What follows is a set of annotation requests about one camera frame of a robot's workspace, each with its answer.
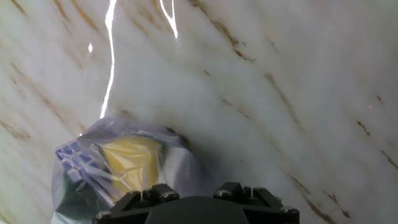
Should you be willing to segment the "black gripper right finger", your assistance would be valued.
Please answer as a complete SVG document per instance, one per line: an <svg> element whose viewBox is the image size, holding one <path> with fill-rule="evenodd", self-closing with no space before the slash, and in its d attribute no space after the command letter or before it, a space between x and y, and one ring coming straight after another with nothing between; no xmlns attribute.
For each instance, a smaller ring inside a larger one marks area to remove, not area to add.
<svg viewBox="0 0 398 224"><path fill-rule="evenodd" d="M264 187L225 182L215 191L213 198L238 207L249 223L300 224L299 210L283 205L281 199Z"/></svg>

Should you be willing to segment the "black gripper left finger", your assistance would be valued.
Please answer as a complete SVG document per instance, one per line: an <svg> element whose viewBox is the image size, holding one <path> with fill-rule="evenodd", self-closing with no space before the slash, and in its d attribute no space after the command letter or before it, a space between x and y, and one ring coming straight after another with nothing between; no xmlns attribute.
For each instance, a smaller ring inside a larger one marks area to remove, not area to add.
<svg viewBox="0 0 398 224"><path fill-rule="evenodd" d="M155 206L179 198L179 194L167 184L156 184L142 192L134 190L109 210L97 213L92 224L143 224Z"/></svg>

